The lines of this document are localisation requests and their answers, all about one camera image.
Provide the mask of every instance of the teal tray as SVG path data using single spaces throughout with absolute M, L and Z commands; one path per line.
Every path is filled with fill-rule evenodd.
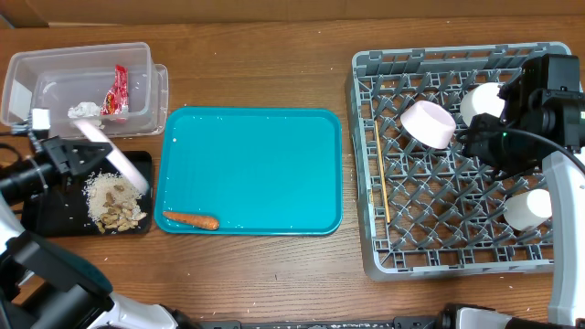
M 342 204 L 341 124 L 327 110 L 185 107 L 168 119 L 154 209 L 166 232 L 325 235 Z M 219 229 L 163 211 L 213 216 Z

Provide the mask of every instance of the white bowl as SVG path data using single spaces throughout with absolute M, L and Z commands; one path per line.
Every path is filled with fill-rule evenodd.
M 499 118 L 505 105 L 505 101 L 497 96 L 499 92 L 500 85 L 496 82 L 484 83 L 468 92 L 461 101 L 460 112 L 463 122 L 469 127 L 473 117 L 482 113 Z
M 402 126 L 421 143 L 444 149 L 455 132 L 455 120 L 441 106 L 417 101 L 400 115 Z
M 550 193 L 543 189 L 512 196 L 505 201 L 505 207 L 505 221 L 521 231 L 536 228 L 552 217 Z

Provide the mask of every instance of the red snack wrapper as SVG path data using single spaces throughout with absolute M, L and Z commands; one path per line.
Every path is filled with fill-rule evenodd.
M 101 106 L 101 115 L 128 112 L 128 69 L 116 65 L 113 86 L 108 90 Z

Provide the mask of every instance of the food scrap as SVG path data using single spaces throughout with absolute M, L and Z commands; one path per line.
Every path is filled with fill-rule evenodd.
M 89 217 L 101 234 L 106 229 L 123 232 L 136 228 L 146 217 L 137 204 L 142 195 L 121 175 L 92 173 L 85 183 L 83 195 L 87 197 Z
M 121 114 L 128 112 L 128 69 L 116 65 L 113 86 L 108 90 L 101 106 L 101 115 Z
M 77 119 L 99 116 L 100 113 L 101 107 L 98 104 L 92 101 L 82 101 L 77 106 L 69 108 L 67 111 L 67 116 L 71 119 Z M 89 120 L 89 122 L 91 122 L 91 124 L 95 125 L 96 127 L 103 129 L 101 120 Z
M 181 214 L 171 211 L 164 211 L 163 216 L 198 228 L 209 230 L 216 230 L 219 228 L 218 220 L 211 216 Z

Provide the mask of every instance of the clear plastic container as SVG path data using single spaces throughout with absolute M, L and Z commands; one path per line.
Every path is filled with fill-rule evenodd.
M 112 87 L 114 68 L 128 69 L 129 111 L 90 117 L 101 120 L 109 136 L 157 134 L 165 128 L 168 107 L 166 68 L 155 65 L 142 42 L 59 48 L 15 54 L 8 65 L 0 121 L 22 122 L 33 108 L 50 110 L 50 135 L 78 138 L 68 110 L 82 101 L 102 106 Z

